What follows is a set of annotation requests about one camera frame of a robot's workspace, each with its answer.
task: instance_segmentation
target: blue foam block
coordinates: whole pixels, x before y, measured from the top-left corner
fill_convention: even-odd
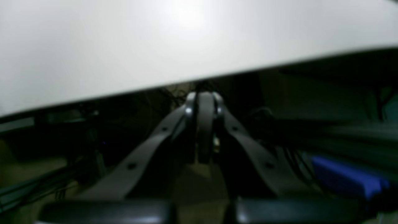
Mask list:
[[[387,179],[343,162],[314,156],[312,164],[317,179],[329,189],[344,196],[371,199],[373,195],[390,186]]]

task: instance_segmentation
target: blue object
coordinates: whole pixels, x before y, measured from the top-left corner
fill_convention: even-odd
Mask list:
[[[312,157],[312,164],[317,179],[337,194],[369,200],[390,187],[387,179],[353,165],[320,156]]]

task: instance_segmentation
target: black plastic part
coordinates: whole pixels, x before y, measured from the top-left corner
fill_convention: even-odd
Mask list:
[[[160,200],[121,202],[66,201],[47,204],[39,221],[57,224],[172,224],[175,207]]]
[[[215,103],[209,92],[199,94],[198,120],[198,161],[209,163],[213,152],[213,120],[215,117]]]
[[[360,223],[362,206],[356,200],[241,200],[229,206],[225,224],[343,224]]]

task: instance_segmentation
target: black cable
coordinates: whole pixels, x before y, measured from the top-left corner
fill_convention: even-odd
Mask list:
[[[285,157],[287,159],[287,162],[289,163],[290,167],[292,167],[293,172],[306,184],[316,184],[325,194],[329,193],[329,189],[327,189],[315,176],[315,174],[312,172],[311,168],[307,165],[307,163],[304,161],[303,157],[294,149],[287,149],[283,148],[283,152],[285,154]],[[302,172],[300,168],[300,164],[297,161],[297,157],[300,160],[300,162],[304,165],[305,169],[307,170],[308,174],[311,176],[311,179],[308,179],[305,177],[304,173]]]

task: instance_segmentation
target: white desk surface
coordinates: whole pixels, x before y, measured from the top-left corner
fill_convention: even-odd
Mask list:
[[[1,0],[0,117],[397,46],[391,0]]]

